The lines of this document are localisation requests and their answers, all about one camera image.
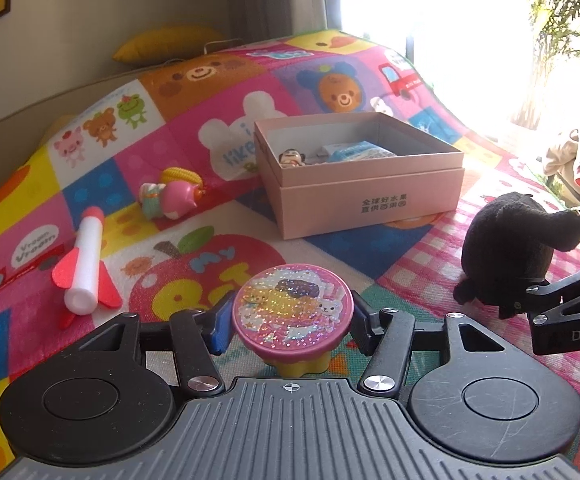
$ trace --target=yellow toy base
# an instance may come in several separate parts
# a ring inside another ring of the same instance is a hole
[[[305,374],[322,374],[329,367],[332,352],[325,352],[311,361],[298,361],[297,363],[280,363],[278,361],[265,361],[268,366],[273,366],[284,379],[298,378]]]

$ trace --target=black plush toy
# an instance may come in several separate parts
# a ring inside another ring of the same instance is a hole
[[[454,299],[465,304],[476,298],[500,307],[500,317],[511,317],[529,285],[547,283],[554,250],[571,251],[579,242],[578,211],[550,214],[532,195],[501,195],[468,228],[461,256],[466,278],[454,287]]]

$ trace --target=pink cardboard box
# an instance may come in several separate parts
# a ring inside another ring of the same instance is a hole
[[[327,144],[372,144],[398,156],[282,168],[294,148],[309,160]],[[284,240],[456,209],[463,152],[377,112],[255,123],[257,166]]]

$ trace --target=colorful play mat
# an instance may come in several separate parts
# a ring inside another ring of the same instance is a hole
[[[395,306],[421,320],[456,311],[452,288],[462,241],[481,207],[511,190],[532,193],[548,211],[562,206],[520,160],[468,130],[423,82],[412,87],[417,79],[396,52],[326,30],[173,64],[85,110],[0,189],[0,394],[116,314],[99,307],[59,329],[64,292],[52,284],[51,269],[92,205],[106,216],[102,257],[122,311],[144,321],[208,308],[264,269],[300,263],[337,274],[374,308]],[[355,98],[340,100],[341,94]],[[407,121],[466,153],[456,211],[281,240],[257,174],[254,121],[362,110]],[[137,203],[139,188],[172,166],[201,175],[206,193],[179,221],[148,221]],[[578,270],[580,246],[554,256],[548,280]],[[463,312],[531,353],[525,318],[499,320],[496,309],[480,304]],[[409,383],[435,359],[417,354]],[[580,352],[537,359],[580,394]],[[154,367],[167,374],[166,361]],[[356,383],[366,363],[346,336],[326,373]],[[236,375],[273,373],[237,337],[217,364],[228,384]],[[580,434],[570,457],[580,468]],[[12,459],[0,430],[0,470]]]

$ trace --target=foam rocket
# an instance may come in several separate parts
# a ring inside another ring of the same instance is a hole
[[[122,300],[101,260],[103,211],[88,207],[81,215],[74,248],[52,269],[52,281],[65,289],[65,313],[61,325],[69,325],[75,316],[92,314],[97,304],[121,307]]]

